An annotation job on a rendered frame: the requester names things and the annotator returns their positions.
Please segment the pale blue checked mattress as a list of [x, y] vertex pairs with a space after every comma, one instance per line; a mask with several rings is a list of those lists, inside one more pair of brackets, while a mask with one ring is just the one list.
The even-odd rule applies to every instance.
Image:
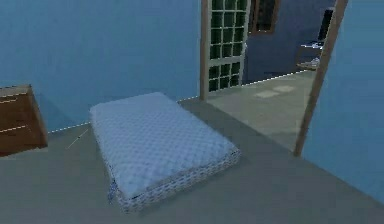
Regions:
[[140, 211], [239, 161], [241, 151], [161, 92], [99, 103], [90, 124], [110, 178], [109, 201]]

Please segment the brown framed window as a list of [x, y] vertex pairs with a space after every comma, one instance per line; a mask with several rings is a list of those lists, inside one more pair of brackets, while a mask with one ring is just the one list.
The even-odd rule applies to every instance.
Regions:
[[251, 0], [248, 30], [250, 35], [275, 31], [281, 0]]

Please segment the brown wooden stand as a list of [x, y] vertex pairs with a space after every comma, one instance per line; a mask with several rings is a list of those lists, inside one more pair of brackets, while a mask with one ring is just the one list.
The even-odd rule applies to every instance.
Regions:
[[320, 63], [323, 42], [312, 41], [301, 44], [295, 56], [295, 65], [298, 69], [315, 71]]

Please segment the black television set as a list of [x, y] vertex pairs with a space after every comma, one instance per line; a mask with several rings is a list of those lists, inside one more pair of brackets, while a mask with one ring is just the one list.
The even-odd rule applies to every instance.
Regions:
[[324, 11], [323, 19], [322, 19], [320, 30], [318, 33], [319, 41], [323, 41], [326, 38], [330, 21], [332, 19], [332, 15], [333, 15], [333, 9], [329, 8]]

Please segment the brown wooden chest of drawers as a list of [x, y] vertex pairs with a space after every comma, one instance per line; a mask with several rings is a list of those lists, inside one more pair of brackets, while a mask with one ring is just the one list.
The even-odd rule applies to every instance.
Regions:
[[47, 146], [32, 85], [0, 87], [0, 157]]

